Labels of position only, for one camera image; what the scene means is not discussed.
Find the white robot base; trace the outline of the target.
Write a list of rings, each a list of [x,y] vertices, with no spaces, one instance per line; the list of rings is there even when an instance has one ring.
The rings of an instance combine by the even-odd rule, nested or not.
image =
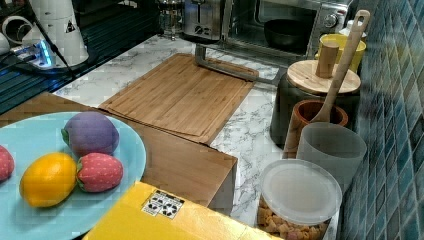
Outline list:
[[[11,49],[16,57],[40,70],[75,67],[89,59],[72,0],[29,0],[29,6],[35,15],[32,22],[21,16],[9,16],[1,25],[4,36],[18,44]],[[7,35],[7,25],[14,20],[29,27],[21,40]]]

